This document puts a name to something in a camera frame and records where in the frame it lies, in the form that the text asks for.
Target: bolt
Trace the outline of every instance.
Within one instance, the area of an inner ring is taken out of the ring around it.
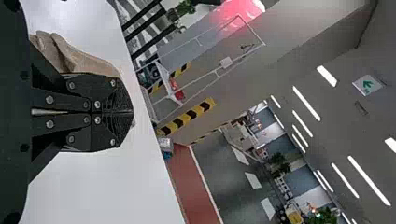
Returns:
[[[90,120],[90,118],[89,117],[85,117],[84,118],[84,123],[89,123],[91,120]]]
[[[47,128],[51,129],[55,126],[55,123],[53,122],[53,120],[50,119],[49,121],[47,121],[46,126]]]
[[[76,84],[74,82],[69,82],[69,88],[70,90],[73,90],[76,88]]]
[[[47,96],[46,102],[47,102],[47,104],[52,105],[53,102],[54,102],[53,97],[52,96]]]
[[[110,81],[110,84],[111,84],[112,87],[116,87],[116,80],[112,79]]]
[[[96,107],[96,109],[100,108],[100,102],[99,101],[95,101],[95,107]]]
[[[74,143],[74,141],[75,141],[74,135],[70,135],[70,136],[67,138],[67,141],[68,141],[69,143]]]
[[[96,124],[100,124],[100,121],[101,121],[101,119],[100,119],[99,117],[96,117],[96,118],[95,118],[95,123],[96,123]]]

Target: screw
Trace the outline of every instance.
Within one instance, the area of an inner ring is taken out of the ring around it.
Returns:
[[[49,121],[47,121],[46,126],[47,128],[51,129],[55,126],[55,123],[53,122],[53,120],[50,119]]]
[[[47,104],[52,105],[53,102],[54,102],[53,97],[52,96],[47,96],[46,102],[47,102]]]
[[[95,107],[96,107],[96,109],[100,108],[100,102],[99,101],[95,101]]]
[[[84,118],[84,123],[89,123],[91,120],[90,120],[90,118],[89,117],[85,117]]]
[[[74,82],[69,82],[69,88],[70,90],[73,90],[76,88],[76,84]]]
[[[67,139],[67,141],[69,143],[74,143],[74,141],[75,141],[74,135],[70,135],[69,138]]]
[[[96,118],[95,118],[95,123],[96,123],[96,124],[100,124],[100,121],[101,121],[101,119],[100,119],[99,117],[96,117]]]

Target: sign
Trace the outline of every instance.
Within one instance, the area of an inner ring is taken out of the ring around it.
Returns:
[[[368,96],[371,93],[379,91],[384,87],[383,84],[375,80],[375,78],[370,75],[361,77],[358,80],[354,81],[352,84],[363,96]]]

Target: ceiling light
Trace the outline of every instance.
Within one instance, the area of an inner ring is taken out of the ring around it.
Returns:
[[[347,224],[352,224],[352,223],[350,223],[350,221],[349,221],[349,219],[347,218],[347,216],[345,215],[345,213],[342,213],[342,215],[343,215],[344,219],[346,220],[346,223],[347,223]]]
[[[319,178],[319,176],[317,175],[317,172],[314,171],[314,176],[317,178],[318,182],[320,183],[320,185],[324,188],[324,190],[327,190],[326,186],[324,186],[323,181],[321,181],[321,179]]]
[[[329,182],[327,181],[327,179],[323,176],[323,174],[321,173],[320,170],[318,170],[318,174],[319,176],[322,178],[322,180],[324,181],[324,183],[326,184],[327,188],[334,193],[334,190],[332,189],[332,186],[330,186]]]
[[[320,115],[317,113],[317,111],[315,111],[315,109],[311,106],[311,104],[308,103],[305,97],[303,97],[303,95],[299,92],[299,90],[297,90],[295,86],[293,86],[293,91],[294,93],[296,93],[298,98],[300,98],[300,100],[304,103],[306,108],[308,108],[309,112],[311,112],[311,114],[315,117],[315,119],[320,121],[321,120]]]
[[[300,133],[300,131],[296,128],[296,126],[294,126],[294,124],[292,125],[293,129],[295,132],[297,132],[298,136],[301,138],[301,140],[303,140],[304,144],[306,147],[309,147],[308,143],[306,142],[305,138],[303,137],[303,135]]]
[[[385,140],[385,143],[388,145],[388,147],[390,147],[390,149],[392,149],[393,152],[396,152],[396,141],[394,138],[388,138]]]
[[[379,190],[379,188],[375,185],[375,183],[373,182],[373,180],[363,171],[363,169],[361,169],[361,167],[359,166],[359,164],[355,161],[355,159],[353,159],[353,157],[348,156],[347,157],[350,161],[350,163],[352,163],[352,165],[355,167],[355,169],[359,172],[359,174],[361,174],[361,176],[363,177],[363,179],[367,182],[367,184],[369,184],[369,186],[372,188],[372,190],[376,193],[376,195],[382,200],[382,202],[387,205],[387,206],[391,206],[390,202],[388,201],[388,199],[385,197],[384,194],[382,194],[381,190]]]
[[[333,87],[337,85],[337,79],[335,79],[335,77],[329,71],[327,71],[325,67],[319,66],[317,70],[324,78],[326,78],[330,85],[332,85]]]
[[[303,147],[303,145],[301,145],[300,141],[296,138],[296,135],[294,135],[294,133],[293,133],[291,136],[294,138],[294,141],[296,141],[296,143],[300,147],[301,151],[303,153],[306,153],[305,148]]]
[[[275,117],[276,121],[279,123],[280,127],[282,127],[282,129],[285,129],[285,127],[283,126],[282,122],[280,122],[280,120],[276,114],[274,114],[274,117]]]
[[[343,173],[338,169],[338,167],[332,163],[332,168],[335,170],[335,172],[341,177],[341,179],[344,181],[346,186],[349,188],[349,190],[352,192],[352,194],[356,197],[359,198],[358,192],[353,189],[353,187],[349,184],[349,181],[347,181],[347,178],[343,175]]]
[[[311,133],[311,130],[308,129],[308,127],[305,125],[305,123],[303,122],[303,120],[300,118],[300,116],[298,116],[297,112],[295,112],[294,110],[292,111],[294,117],[300,122],[301,126],[303,126],[303,128],[305,129],[305,131],[308,133],[308,135],[310,137],[314,137],[314,135]]]
[[[274,103],[276,104],[277,108],[282,108],[282,106],[280,106],[279,102],[277,101],[277,99],[275,98],[275,96],[271,95],[271,99],[273,99]]]

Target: white line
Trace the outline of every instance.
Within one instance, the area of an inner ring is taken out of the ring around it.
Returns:
[[[198,169],[199,175],[200,175],[201,178],[202,178],[202,182],[204,183],[204,186],[205,186],[205,189],[206,189],[206,191],[207,191],[207,194],[209,195],[210,202],[212,202],[213,208],[214,208],[215,211],[216,211],[216,215],[218,215],[218,218],[219,218],[219,220],[220,220],[220,224],[224,224],[224,222],[223,222],[223,220],[222,220],[222,218],[221,218],[219,209],[218,209],[218,207],[216,206],[216,203],[215,203],[215,200],[213,199],[212,193],[210,192],[209,186],[208,186],[207,183],[206,183],[206,180],[205,180],[204,174],[202,173],[201,167],[199,166],[198,160],[197,160],[196,157],[195,157],[194,151],[192,151],[192,147],[189,147],[189,149],[190,149],[190,153],[191,153],[191,155],[192,155],[192,158],[194,159],[195,166],[196,166],[197,169]]]

